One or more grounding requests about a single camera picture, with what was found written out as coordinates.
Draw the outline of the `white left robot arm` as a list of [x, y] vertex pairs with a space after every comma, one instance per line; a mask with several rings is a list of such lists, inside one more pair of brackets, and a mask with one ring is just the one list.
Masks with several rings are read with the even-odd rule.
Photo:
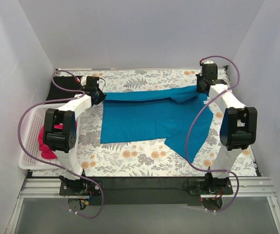
[[49, 108], [45, 112], [43, 143], [55, 153], [60, 165], [67, 171], [65, 176], [60, 177], [61, 181], [77, 195], [84, 194], [88, 188], [85, 180], [71, 174], [83, 173], [76, 156], [79, 133], [77, 121], [87, 109], [105, 99], [106, 95], [99, 88], [100, 80], [99, 77], [82, 76], [80, 85], [85, 95], [75, 95], [66, 104], [56, 109]]

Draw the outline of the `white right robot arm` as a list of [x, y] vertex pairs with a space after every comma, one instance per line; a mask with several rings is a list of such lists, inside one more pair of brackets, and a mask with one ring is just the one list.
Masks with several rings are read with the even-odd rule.
[[237, 100], [227, 83], [218, 79], [218, 67], [214, 62], [202, 61], [200, 66], [196, 91], [207, 94], [224, 113], [220, 128], [222, 146], [204, 181], [205, 190], [215, 194], [231, 188], [229, 171], [242, 151], [256, 140], [258, 112]]

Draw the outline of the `blue t shirt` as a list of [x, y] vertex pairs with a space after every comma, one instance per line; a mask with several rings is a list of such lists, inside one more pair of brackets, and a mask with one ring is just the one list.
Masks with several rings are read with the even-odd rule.
[[209, 108], [200, 113], [207, 96], [195, 86], [106, 95], [102, 144], [163, 138], [170, 149], [193, 161], [207, 139], [213, 113]]

